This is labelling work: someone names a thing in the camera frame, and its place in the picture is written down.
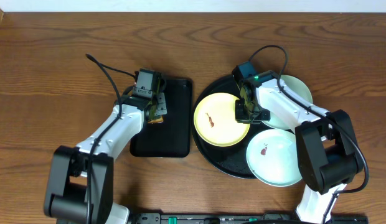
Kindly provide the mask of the yellow sponge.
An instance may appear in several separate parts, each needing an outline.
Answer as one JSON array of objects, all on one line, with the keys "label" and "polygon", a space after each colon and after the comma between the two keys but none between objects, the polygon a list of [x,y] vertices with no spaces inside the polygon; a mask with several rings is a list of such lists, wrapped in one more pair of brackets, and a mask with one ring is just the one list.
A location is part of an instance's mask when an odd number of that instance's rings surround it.
[{"label": "yellow sponge", "polygon": [[155,116],[153,119],[148,121],[148,124],[158,124],[164,121],[163,115]]}]

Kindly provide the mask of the yellow plate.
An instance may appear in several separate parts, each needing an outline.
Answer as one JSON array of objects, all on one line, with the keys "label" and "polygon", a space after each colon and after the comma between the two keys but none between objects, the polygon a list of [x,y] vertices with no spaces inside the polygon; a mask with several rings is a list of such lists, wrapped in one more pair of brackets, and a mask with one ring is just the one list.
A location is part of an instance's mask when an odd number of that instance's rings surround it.
[{"label": "yellow plate", "polygon": [[230,93],[213,93],[204,97],[194,111],[194,127],[207,143],[228,147],[240,142],[248,133],[250,124],[235,119],[235,102]]}]

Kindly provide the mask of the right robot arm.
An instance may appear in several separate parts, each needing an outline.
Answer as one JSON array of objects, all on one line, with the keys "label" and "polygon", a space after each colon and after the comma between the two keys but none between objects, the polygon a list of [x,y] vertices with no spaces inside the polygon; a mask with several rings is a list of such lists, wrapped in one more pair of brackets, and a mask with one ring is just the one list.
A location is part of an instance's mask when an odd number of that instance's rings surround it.
[{"label": "right robot arm", "polygon": [[306,184],[296,209],[300,221],[328,222],[338,196],[367,186],[369,167],[345,111],[320,108],[272,75],[241,78],[237,85],[243,123],[254,123],[261,112],[271,112],[294,133],[294,163]]}]

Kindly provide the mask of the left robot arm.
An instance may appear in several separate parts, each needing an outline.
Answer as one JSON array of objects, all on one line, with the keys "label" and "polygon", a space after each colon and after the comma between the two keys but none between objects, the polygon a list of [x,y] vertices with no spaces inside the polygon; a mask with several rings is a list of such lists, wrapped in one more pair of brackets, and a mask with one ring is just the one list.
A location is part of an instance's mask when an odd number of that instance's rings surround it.
[{"label": "left robot arm", "polygon": [[127,223],[129,209],[113,200],[115,159],[148,121],[166,113],[164,93],[126,94],[86,140],[75,147],[59,146],[44,214],[57,223]]}]

